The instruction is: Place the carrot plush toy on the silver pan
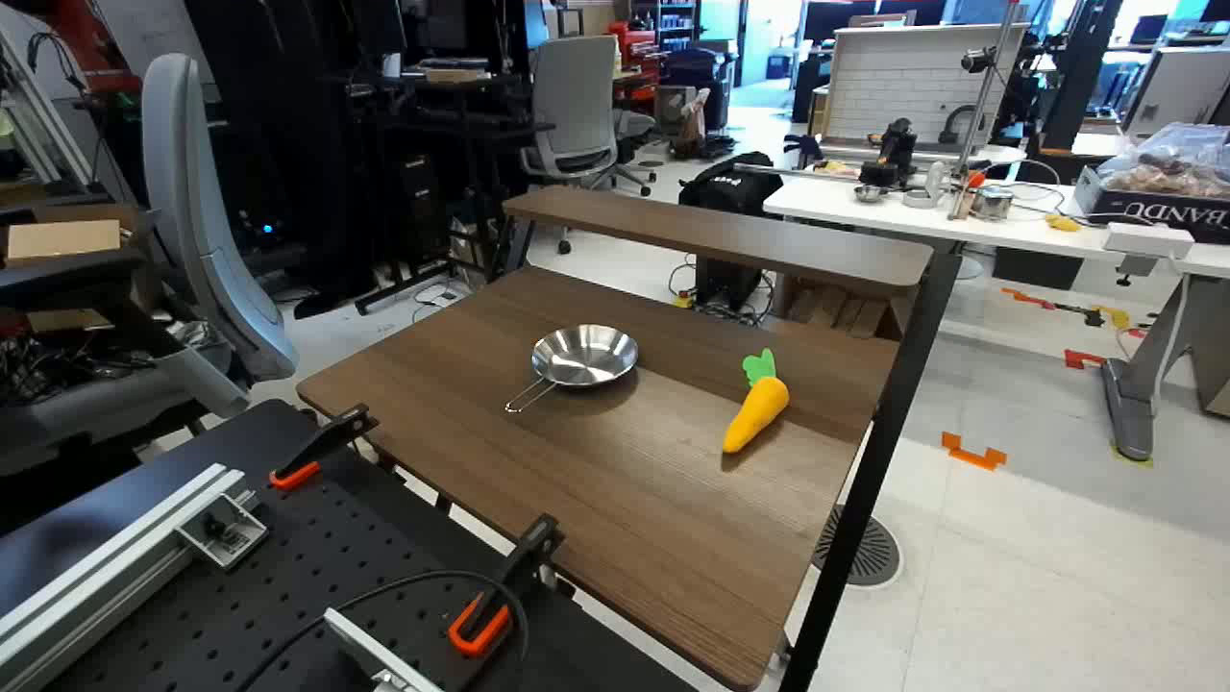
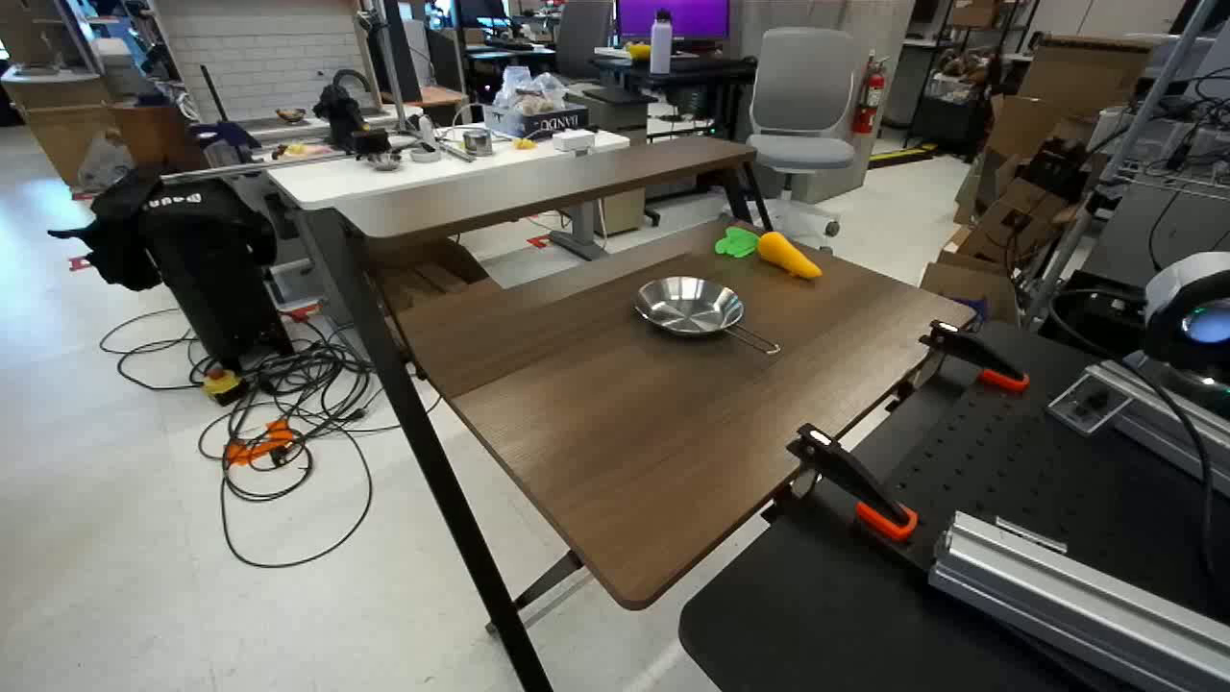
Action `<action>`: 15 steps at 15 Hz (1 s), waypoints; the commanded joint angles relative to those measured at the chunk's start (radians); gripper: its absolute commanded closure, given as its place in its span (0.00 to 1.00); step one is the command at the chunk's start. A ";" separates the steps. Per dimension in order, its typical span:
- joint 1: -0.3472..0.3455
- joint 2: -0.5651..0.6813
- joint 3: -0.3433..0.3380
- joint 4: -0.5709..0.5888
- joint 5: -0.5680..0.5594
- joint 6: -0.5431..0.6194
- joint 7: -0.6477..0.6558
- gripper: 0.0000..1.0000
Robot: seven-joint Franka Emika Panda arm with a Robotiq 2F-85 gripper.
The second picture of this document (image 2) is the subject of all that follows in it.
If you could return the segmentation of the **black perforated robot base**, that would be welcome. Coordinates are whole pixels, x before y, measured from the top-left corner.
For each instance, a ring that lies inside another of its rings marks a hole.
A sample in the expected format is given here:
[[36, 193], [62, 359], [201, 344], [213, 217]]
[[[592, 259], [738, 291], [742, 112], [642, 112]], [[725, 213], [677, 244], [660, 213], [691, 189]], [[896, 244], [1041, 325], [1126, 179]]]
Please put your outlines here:
[[896, 550], [845, 514], [791, 509], [683, 605], [683, 655], [723, 692], [1126, 692], [925, 586], [956, 514], [1052, 537], [1076, 563], [1220, 619], [1225, 572], [1202, 550], [1225, 521], [1201, 480], [1138, 444], [1079, 434], [1048, 416], [1088, 359], [992, 325], [984, 344], [1030, 375], [1021, 395], [944, 367], [856, 458], [924, 526]]

